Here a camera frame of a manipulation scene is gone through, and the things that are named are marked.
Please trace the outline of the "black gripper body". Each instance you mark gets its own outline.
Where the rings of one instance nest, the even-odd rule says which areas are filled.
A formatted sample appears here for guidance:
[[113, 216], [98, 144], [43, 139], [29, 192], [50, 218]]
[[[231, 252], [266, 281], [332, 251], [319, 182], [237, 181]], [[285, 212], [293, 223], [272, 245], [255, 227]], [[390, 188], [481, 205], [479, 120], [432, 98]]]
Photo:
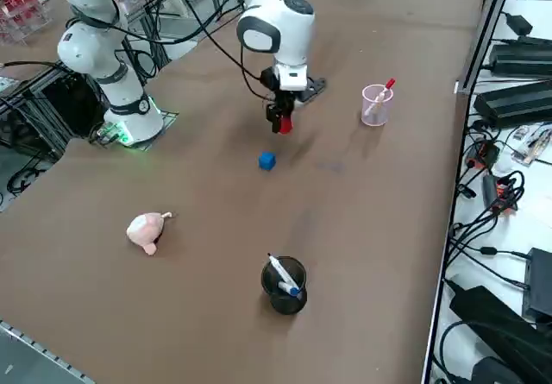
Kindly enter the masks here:
[[278, 109], [294, 109], [296, 106], [306, 104], [309, 100], [306, 91], [282, 90], [279, 78], [272, 67], [268, 67], [260, 73], [260, 82], [273, 93], [273, 104]]

